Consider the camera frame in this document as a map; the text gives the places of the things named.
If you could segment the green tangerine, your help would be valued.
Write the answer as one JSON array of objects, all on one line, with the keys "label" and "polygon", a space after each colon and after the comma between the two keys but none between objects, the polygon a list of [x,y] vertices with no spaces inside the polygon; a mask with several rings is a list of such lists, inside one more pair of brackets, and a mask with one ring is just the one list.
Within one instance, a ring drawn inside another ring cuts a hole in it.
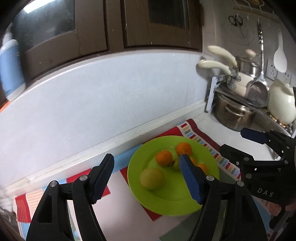
[{"label": "green tangerine", "polygon": [[172,161],[170,165],[171,169],[175,172],[180,172],[180,160],[179,158]]}]

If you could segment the green apple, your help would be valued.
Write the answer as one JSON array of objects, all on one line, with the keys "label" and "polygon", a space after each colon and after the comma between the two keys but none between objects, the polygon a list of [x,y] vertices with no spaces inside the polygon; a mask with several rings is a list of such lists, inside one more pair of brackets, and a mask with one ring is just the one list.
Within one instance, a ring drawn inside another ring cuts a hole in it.
[{"label": "green apple", "polygon": [[165,183],[165,175],[158,168],[146,168],[139,177],[142,187],[147,190],[156,190],[161,188]]}]

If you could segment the small orange tangerine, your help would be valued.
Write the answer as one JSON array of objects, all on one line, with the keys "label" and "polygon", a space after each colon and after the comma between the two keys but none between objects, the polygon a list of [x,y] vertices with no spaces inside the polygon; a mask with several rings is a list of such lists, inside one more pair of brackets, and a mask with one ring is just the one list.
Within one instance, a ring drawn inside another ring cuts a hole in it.
[{"label": "small orange tangerine", "polygon": [[190,160],[192,161],[192,163],[194,164],[194,165],[196,165],[196,160],[193,158],[193,157],[190,157]]}]

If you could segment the white metal pot shelf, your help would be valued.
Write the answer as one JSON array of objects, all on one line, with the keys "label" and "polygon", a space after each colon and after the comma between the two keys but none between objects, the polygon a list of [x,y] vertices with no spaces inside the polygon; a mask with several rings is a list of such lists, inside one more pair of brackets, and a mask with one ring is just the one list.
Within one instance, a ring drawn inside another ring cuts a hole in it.
[{"label": "white metal pot shelf", "polygon": [[291,124],[283,127],[283,125],[280,125],[279,121],[275,121],[270,116],[270,113],[267,111],[266,108],[257,108],[255,106],[252,106],[248,100],[231,92],[227,88],[226,80],[227,80],[227,75],[218,75],[218,76],[212,77],[210,81],[211,84],[210,84],[209,93],[207,96],[207,104],[206,104],[205,112],[207,113],[212,112],[214,107],[214,104],[213,104],[214,97],[215,97],[215,93],[217,92],[252,109],[260,119],[259,125],[262,126],[265,130],[273,129],[289,137],[295,138],[295,120]]}]

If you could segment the stainless steel stockpot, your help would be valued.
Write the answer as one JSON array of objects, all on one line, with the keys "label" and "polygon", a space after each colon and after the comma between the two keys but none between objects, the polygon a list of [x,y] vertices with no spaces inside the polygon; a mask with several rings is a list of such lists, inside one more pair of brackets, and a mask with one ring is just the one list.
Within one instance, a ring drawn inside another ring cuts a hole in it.
[{"label": "stainless steel stockpot", "polygon": [[216,95],[214,114],[222,125],[236,132],[251,126],[255,117],[252,109],[220,93]]}]

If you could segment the white ceramic pot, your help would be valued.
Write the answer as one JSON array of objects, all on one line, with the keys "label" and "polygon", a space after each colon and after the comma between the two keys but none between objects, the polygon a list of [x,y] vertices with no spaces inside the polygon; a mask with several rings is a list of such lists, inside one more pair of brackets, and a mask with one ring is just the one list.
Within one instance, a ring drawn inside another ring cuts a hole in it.
[{"label": "white ceramic pot", "polygon": [[293,88],[277,78],[269,87],[267,109],[271,115],[284,125],[295,120],[295,95]]}]

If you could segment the metal spatula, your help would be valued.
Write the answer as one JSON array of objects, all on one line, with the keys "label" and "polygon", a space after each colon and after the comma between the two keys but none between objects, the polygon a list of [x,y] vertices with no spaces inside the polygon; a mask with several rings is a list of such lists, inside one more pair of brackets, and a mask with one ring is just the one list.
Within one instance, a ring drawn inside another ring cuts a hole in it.
[{"label": "metal spatula", "polygon": [[261,22],[257,20],[257,33],[260,49],[260,71],[259,75],[254,80],[248,82],[245,98],[248,99],[254,106],[258,108],[267,107],[269,98],[269,86],[264,76],[264,39]]}]

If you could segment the colourful patchwork table cloth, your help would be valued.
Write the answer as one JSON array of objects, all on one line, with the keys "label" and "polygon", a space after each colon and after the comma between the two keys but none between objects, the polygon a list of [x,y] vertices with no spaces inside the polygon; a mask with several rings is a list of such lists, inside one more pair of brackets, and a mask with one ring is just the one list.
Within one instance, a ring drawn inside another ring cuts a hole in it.
[{"label": "colourful patchwork table cloth", "polygon": [[[195,124],[182,123],[172,129],[160,134],[184,135],[204,145],[218,146],[214,141],[222,145],[220,137],[216,134],[232,134],[234,145],[241,147],[242,140],[237,140],[239,133],[222,126],[212,115],[203,120],[193,119]],[[115,158],[115,170],[111,175],[108,186],[103,197],[94,206],[94,211],[99,224],[107,240],[187,240],[190,236],[200,211],[191,215],[183,216],[161,216],[144,208],[133,196],[127,184],[127,166],[132,154],[141,146],[136,146]],[[232,182],[239,178],[238,169],[234,168],[228,161],[224,161],[218,154],[212,152],[218,161],[220,178],[222,181]],[[46,186],[35,191],[20,195],[15,198],[13,210],[16,212],[16,219],[21,236],[26,239],[31,219],[37,205],[46,189]],[[266,201],[255,198],[268,238],[275,240],[276,233],[269,228],[270,213]],[[75,240],[81,240],[76,218],[74,217],[74,206],[68,201],[70,223]]]}]

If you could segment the green plate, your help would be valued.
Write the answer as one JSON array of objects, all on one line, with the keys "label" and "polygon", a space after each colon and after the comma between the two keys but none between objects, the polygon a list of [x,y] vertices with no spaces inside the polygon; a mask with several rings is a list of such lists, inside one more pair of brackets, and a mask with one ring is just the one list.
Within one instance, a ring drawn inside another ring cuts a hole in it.
[{"label": "green plate", "polygon": [[[197,163],[203,163],[208,173],[219,179],[219,170],[214,158],[214,152],[205,142],[197,142],[181,136],[164,136],[150,140],[140,146],[133,154],[127,169],[128,185],[137,201],[146,209],[166,216],[182,216],[194,213],[201,209],[192,199],[181,172],[170,167],[162,167],[156,162],[156,155],[169,151],[173,159],[177,159],[176,146],[187,142],[192,147],[192,157]],[[146,168],[158,168],[165,177],[163,186],[156,190],[147,190],[140,183],[140,174]]]}]

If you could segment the steel pot with lid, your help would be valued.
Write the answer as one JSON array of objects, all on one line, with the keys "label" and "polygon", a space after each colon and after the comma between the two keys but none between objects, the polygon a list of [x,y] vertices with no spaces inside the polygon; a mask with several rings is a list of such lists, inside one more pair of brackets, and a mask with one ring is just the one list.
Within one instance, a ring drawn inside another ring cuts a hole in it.
[{"label": "steel pot with lid", "polygon": [[233,82],[228,84],[228,88],[238,96],[245,97],[248,83],[260,73],[261,66],[254,61],[256,55],[253,50],[246,49],[245,56],[236,57],[238,74],[233,78]]}]

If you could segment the white rice paddle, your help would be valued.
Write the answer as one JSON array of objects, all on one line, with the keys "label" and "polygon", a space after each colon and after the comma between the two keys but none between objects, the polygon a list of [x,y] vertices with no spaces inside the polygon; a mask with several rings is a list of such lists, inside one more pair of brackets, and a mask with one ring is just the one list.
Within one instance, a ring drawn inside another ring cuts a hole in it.
[{"label": "white rice paddle", "polygon": [[274,53],[273,63],[275,68],[280,73],[286,73],[287,71],[287,58],[283,49],[283,37],[280,29],[277,31],[278,36],[278,48]]}]

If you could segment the black scissors on hook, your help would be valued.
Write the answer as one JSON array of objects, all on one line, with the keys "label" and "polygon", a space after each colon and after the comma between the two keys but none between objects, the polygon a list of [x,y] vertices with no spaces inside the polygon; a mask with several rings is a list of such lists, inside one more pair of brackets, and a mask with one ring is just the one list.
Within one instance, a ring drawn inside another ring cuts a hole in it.
[{"label": "black scissors on hook", "polygon": [[234,15],[228,17],[229,23],[235,27],[242,27],[243,26],[243,19],[240,15]]}]

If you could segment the blue white soap dispenser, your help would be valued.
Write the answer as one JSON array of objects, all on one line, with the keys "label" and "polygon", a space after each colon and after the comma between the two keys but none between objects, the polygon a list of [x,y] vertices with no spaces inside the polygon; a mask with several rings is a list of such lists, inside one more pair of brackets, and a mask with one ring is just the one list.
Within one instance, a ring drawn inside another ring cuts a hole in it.
[{"label": "blue white soap dispenser", "polygon": [[15,100],[26,89],[19,44],[10,30],[6,30],[1,46],[1,85],[8,101]]}]

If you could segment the dark brown window frame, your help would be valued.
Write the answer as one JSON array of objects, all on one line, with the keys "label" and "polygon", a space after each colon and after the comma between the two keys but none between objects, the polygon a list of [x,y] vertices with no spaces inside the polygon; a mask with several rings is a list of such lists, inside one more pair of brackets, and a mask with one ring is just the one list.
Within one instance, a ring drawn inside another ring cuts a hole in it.
[{"label": "dark brown window frame", "polygon": [[1,1],[1,37],[18,42],[26,85],[94,56],[202,51],[199,1]]}]

